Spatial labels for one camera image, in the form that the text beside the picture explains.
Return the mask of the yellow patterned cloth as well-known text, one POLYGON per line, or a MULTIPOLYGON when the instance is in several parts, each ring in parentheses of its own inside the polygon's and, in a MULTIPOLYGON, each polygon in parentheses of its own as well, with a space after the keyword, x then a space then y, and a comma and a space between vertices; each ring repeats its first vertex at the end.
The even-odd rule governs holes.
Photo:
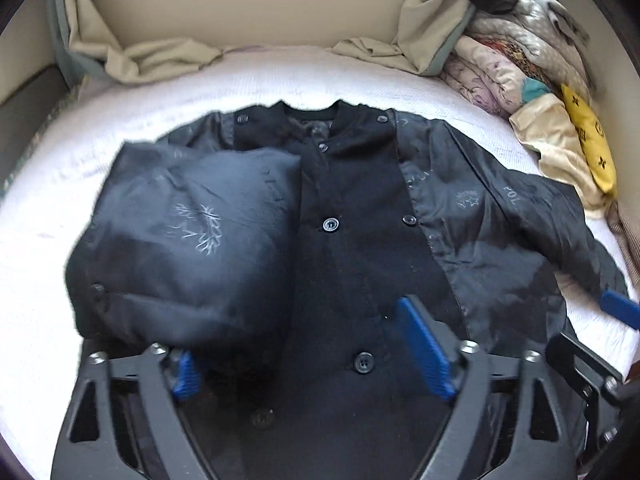
POLYGON ((605 195, 615 197, 617 172, 598 116, 588 102, 566 84, 562 84, 561 92, 594 182, 605 195))

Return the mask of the black padded jacket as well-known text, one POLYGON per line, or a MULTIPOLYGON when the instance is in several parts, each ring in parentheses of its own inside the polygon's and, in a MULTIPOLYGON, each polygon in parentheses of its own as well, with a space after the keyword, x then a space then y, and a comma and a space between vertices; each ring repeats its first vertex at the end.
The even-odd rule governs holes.
MULTIPOLYGON (((398 300, 488 354, 546 359, 554 336, 575 338, 562 273, 595 300, 627 295, 571 186, 502 166, 442 120, 277 103, 125 144, 66 287, 87 356, 166 348, 209 479, 415 479, 450 406, 398 300)), ((584 404, 549 374, 578 474, 584 404)), ((490 469, 517 410, 490 396, 490 469)))

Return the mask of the white quilted mattress cover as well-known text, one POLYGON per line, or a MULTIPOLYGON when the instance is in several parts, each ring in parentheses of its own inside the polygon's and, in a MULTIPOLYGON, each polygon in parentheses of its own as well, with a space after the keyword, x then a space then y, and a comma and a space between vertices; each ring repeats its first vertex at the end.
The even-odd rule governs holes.
POLYGON ((81 340, 64 285, 68 255, 120 146, 212 110, 336 101, 446 120, 511 169, 536 174, 510 125, 433 78, 313 47, 233 52, 199 73, 141 87, 90 80, 47 128, 1 205, 1 433, 36 479, 50 476, 81 340))

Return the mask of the pile of folded clothes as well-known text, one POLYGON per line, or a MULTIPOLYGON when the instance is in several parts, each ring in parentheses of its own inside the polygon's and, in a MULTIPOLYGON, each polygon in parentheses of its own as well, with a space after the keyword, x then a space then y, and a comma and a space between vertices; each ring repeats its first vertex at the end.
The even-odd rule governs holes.
POLYGON ((566 84, 591 106, 594 83, 578 49, 587 40, 556 0, 518 0, 506 14, 474 12, 440 76, 471 103, 510 122, 539 171, 571 185, 585 212, 606 221, 636 282, 639 222, 617 195, 597 187, 562 99, 566 84))

